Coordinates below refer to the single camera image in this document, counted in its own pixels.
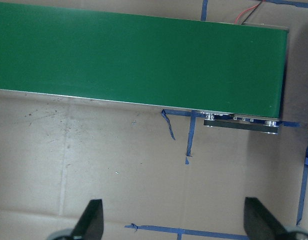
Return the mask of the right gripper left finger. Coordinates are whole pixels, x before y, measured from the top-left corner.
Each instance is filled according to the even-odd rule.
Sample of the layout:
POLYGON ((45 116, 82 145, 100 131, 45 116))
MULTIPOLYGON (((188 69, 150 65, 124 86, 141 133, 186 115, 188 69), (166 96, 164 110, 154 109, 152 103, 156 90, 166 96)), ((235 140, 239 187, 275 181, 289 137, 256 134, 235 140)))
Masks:
POLYGON ((70 237, 72 240, 101 240, 103 233, 103 201, 102 199, 92 199, 72 230, 70 237))

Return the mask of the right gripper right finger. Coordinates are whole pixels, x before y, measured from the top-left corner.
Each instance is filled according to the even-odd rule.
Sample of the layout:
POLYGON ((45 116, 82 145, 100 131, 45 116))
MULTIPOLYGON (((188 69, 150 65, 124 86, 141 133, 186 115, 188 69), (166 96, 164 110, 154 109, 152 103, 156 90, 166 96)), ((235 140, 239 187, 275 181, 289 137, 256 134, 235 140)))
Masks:
POLYGON ((243 228, 250 240, 290 240, 289 232, 256 198, 244 200, 243 228))

